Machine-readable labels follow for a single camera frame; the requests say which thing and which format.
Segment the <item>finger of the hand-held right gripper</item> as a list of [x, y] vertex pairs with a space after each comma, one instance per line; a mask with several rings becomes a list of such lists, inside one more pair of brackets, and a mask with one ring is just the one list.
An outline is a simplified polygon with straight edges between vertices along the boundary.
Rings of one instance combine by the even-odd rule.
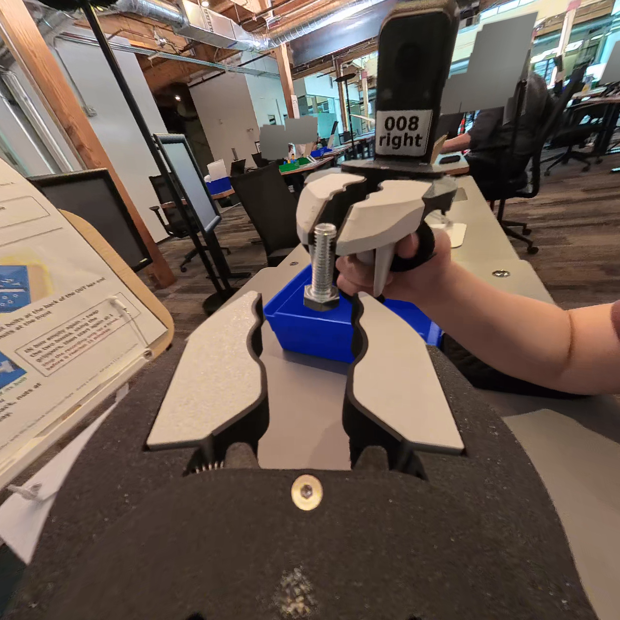
[[377, 191], [350, 208], [340, 230], [336, 255], [375, 251], [375, 263], [391, 265], [396, 243], [418, 228], [431, 182], [384, 181]]
[[303, 248], [314, 251], [314, 229], [321, 223], [336, 227], [336, 244], [340, 245], [353, 205], [367, 196], [368, 181], [362, 175], [326, 172], [308, 176], [296, 209], [296, 230]]

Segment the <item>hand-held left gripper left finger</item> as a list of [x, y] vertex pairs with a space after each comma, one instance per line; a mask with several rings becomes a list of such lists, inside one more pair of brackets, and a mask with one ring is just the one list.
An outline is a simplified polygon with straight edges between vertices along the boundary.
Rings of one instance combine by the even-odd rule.
[[263, 322], [262, 295], [251, 290], [191, 334], [146, 439], [149, 450], [225, 454], [246, 443], [257, 454], [270, 418]]

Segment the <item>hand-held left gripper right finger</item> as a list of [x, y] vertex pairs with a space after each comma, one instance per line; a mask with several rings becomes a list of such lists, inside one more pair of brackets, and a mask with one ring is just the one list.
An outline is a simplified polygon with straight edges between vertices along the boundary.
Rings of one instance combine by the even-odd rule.
[[343, 415], [362, 416], [405, 448], [460, 455], [464, 442], [424, 339], [366, 293], [352, 300], [352, 327]]

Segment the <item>silver hex bolt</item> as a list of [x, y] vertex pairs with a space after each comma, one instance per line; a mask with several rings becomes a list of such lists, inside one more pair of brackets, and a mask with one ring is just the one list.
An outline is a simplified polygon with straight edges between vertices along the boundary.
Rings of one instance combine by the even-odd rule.
[[305, 286], [304, 305], [317, 312], [334, 309], [339, 302], [338, 288], [334, 284], [336, 234], [336, 226], [328, 222], [314, 228], [311, 283]]

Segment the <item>person's right forearm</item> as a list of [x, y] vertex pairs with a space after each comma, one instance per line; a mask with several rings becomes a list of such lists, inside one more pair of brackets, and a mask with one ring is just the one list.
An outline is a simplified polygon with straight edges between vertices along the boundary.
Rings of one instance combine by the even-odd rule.
[[565, 311], [452, 262], [420, 271], [424, 312], [492, 368], [557, 391], [619, 394], [619, 301]]

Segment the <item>person's right hand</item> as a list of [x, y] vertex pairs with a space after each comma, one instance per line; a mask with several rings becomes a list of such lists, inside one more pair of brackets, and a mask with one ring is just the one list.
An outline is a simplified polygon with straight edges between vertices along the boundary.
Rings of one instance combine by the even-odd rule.
[[[417, 306], [433, 322], [448, 330], [454, 322], [453, 308], [459, 298], [464, 272], [451, 261], [451, 242], [443, 231], [433, 231], [435, 256], [407, 272], [389, 272], [383, 295]], [[338, 288], [348, 295], [374, 293], [375, 267], [354, 255], [339, 257]]]

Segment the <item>black office chair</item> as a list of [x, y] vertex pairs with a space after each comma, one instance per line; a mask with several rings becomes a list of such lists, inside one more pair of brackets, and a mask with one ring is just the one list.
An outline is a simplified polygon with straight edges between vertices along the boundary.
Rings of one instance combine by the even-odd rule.
[[160, 224], [171, 237], [183, 239], [189, 237], [189, 229], [178, 209], [169, 185], [162, 175], [149, 176], [159, 203], [150, 209], [158, 218]]
[[565, 148], [565, 152], [554, 160], [542, 160], [542, 163], [550, 161], [550, 165], [544, 172], [548, 177], [552, 169], [559, 164], [567, 165], [570, 160], [577, 160], [584, 163], [583, 172], [588, 172], [592, 166], [591, 159], [595, 153], [595, 147], [589, 153], [583, 152], [588, 142], [593, 137], [598, 139], [601, 132], [606, 129], [608, 107], [605, 98], [594, 97], [586, 101], [580, 100], [579, 103], [567, 107], [562, 115], [562, 121], [554, 133], [550, 147]]
[[[509, 105], [512, 105], [514, 111], [514, 121], [518, 121], [518, 117], [522, 111], [523, 98], [526, 90], [527, 79], [521, 81], [516, 86], [516, 94], [510, 100], [510, 103], [505, 107], [505, 111], [509, 111]], [[495, 203], [499, 203], [497, 210], [497, 221], [503, 229], [504, 233], [526, 244], [526, 252], [530, 255], [538, 253], [538, 247], [535, 246], [530, 238], [531, 229], [524, 222], [508, 221], [505, 219], [504, 211], [507, 200], [512, 198], [532, 198], [535, 197], [539, 190], [540, 184], [540, 157], [544, 144], [551, 132], [552, 124], [554, 121], [555, 104], [551, 117], [546, 123], [545, 128], [540, 132], [539, 140], [534, 147], [534, 152], [528, 161], [528, 165], [524, 174], [511, 181], [503, 181], [502, 185], [498, 189], [490, 190], [491, 199], [486, 200], [491, 203], [491, 208]]]
[[267, 256], [268, 267], [279, 265], [299, 244], [294, 195], [276, 163], [230, 178]]

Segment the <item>white stand base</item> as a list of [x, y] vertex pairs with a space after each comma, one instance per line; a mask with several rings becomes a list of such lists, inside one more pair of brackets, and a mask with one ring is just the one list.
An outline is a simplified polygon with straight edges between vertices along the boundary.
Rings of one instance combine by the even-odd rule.
[[461, 247], [467, 231], [467, 224], [455, 222], [447, 214], [440, 211], [431, 212], [425, 222], [433, 231], [443, 231], [449, 237], [451, 248]]
[[129, 384], [125, 383], [116, 392], [113, 404], [48, 464], [24, 484], [6, 487], [9, 498], [1, 506], [1, 544], [24, 564], [32, 561], [50, 510], [78, 456], [128, 392]]

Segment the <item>printed instruction sheet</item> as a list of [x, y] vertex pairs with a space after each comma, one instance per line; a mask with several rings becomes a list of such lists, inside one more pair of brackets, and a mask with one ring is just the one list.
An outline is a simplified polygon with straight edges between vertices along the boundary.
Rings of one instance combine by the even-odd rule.
[[165, 324], [1, 161], [1, 461], [167, 336]]

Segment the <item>light wooden board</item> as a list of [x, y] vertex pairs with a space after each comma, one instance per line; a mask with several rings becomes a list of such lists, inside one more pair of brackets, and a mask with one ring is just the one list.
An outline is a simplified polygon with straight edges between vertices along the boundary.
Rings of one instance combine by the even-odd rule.
[[150, 361], [154, 361], [171, 344], [174, 334], [174, 323], [170, 313], [162, 305], [149, 288], [135, 275], [117, 252], [104, 238], [87, 222], [77, 216], [60, 211], [73, 227], [85, 238], [96, 252], [110, 265], [112, 270], [126, 283], [135, 295], [165, 324], [169, 333], [158, 343], [151, 345], [151, 350], [144, 354], [145, 362], [136, 362], [107, 384], [101, 392], [93, 395], [79, 407], [62, 415], [56, 422], [50, 424], [35, 438], [23, 445], [22, 448], [6, 460], [1, 461], [1, 490], [14, 482], [28, 467], [41, 457], [59, 439], [64, 437], [93, 412], [105, 399], [111, 397], [123, 384], [134, 377]]

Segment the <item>black framed sign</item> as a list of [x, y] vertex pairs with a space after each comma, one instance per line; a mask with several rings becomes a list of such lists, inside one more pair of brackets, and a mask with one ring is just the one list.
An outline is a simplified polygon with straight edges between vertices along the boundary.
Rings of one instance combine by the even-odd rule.
[[53, 206], [91, 224], [134, 272], [151, 265], [148, 248], [107, 169], [37, 175], [28, 180]]

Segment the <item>black floor pole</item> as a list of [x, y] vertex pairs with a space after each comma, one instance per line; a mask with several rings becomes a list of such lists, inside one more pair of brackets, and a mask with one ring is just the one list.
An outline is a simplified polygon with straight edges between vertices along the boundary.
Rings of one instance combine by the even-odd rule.
[[[105, 34], [102, 31], [100, 22], [98, 21], [96, 12], [92, 6], [92, 4], [90, 3], [90, 1], [80, 1], [79, 2], [80, 7], [89, 23], [89, 26], [91, 27], [91, 30], [93, 31], [96, 40], [99, 44], [99, 47], [101, 49], [101, 51], [104, 54], [104, 57], [114, 75], [114, 78], [117, 82], [117, 84], [119, 85], [119, 88], [121, 90], [121, 93], [123, 94], [123, 97], [126, 101], [126, 103], [128, 104], [128, 107], [130, 109], [130, 112], [140, 130], [140, 133], [142, 134], [142, 136], [144, 137], [144, 141], [146, 142], [146, 145], [149, 149], [149, 151], [151, 152], [152, 158], [154, 159], [157, 167], [159, 168], [160, 173], [164, 176], [164, 178], [166, 179], [168, 185], [169, 185], [169, 189], [172, 192], [173, 195], [173, 199], [178, 207], [178, 209], [180, 209], [180, 199], [179, 198], [175, 198], [175, 191], [173, 190], [173, 184], [172, 182], [168, 179], [167, 174], [166, 174], [166, 163], [164, 161], [164, 159], [162, 158], [157, 145], [155, 144], [154, 140], [153, 140], [153, 133], [150, 132], [150, 129], [148, 127], [148, 124], [146, 123], [146, 120], [144, 119], [144, 116], [141, 113], [140, 107], [138, 105], [138, 103], [136, 102], [135, 97], [133, 96], [133, 93], [125, 79], [125, 76], [122, 73], [122, 70], [120, 68], [120, 65], [114, 55], [113, 50], [111, 49], [108, 40], [105, 36]], [[197, 241], [198, 242], [203, 242], [202, 237], [200, 236], [200, 232], [197, 228], [193, 228], [190, 229], [190, 224], [188, 223], [188, 221], [185, 219], [186, 223], [187, 223], [187, 227], [189, 229], [189, 236], [190, 239], [192, 241], [192, 243], [194, 244], [195, 250], [198, 253], [198, 250], [195, 246], [195, 242], [193, 241], [192, 237], [193, 235], [197, 236]], [[206, 314], [206, 316], [211, 316], [213, 315], [215, 312], [217, 312], [223, 305], [225, 305], [229, 299], [231, 299], [236, 292], [238, 291], [238, 288], [235, 288], [233, 286], [231, 286], [233, 289], [233, 293], [231, 295], [230, 298], [228, 298], [227, 300], [224, 300], [221, 298], [221, 296], [218, 294], [217, 290], [215, 289], [215, 292], [206, 297], [204, 302], [203, 302], [203, 310], [204, 313]]]

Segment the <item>brown wooden post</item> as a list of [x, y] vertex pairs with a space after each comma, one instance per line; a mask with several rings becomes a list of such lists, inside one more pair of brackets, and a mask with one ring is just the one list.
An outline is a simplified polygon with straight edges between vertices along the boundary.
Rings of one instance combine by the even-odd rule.
[[291, 65], [288, 57], [288, 49], [285, 43], [279, 45], [274, 50], [275, 59], [278, 66], [278, 73], [282, 85], [286, 111], [289, 119], [299, 118], [298, 99], [293, 87], [291, 75]]
[[151, 281], [155, 282], [159, 289], [175, 283], [174, 273], [159, 251], [23, 1], [1, 1], [1, 35], [26, 77], [42, 95], [57, 126], [65, 132], [82, 162], [88, 169], [104, 167], [109, 170], [151, 256]]

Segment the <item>silver ventilation duct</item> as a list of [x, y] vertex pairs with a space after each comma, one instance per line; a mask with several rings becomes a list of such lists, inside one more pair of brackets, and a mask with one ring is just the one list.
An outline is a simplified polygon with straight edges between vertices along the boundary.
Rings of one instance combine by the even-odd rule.
[[353, 17], [380, 4], [380, 1], [321, 1], [301, 15], [285, 19], [266, 33], [250, 32], [234, 20], [192, 1], [172, 4], [165, 1], [116, 1], [120, 13], [135, 14], [172, 28], [175, 34], [216, 48], [265, 52], [290, 43], [320, 28]]

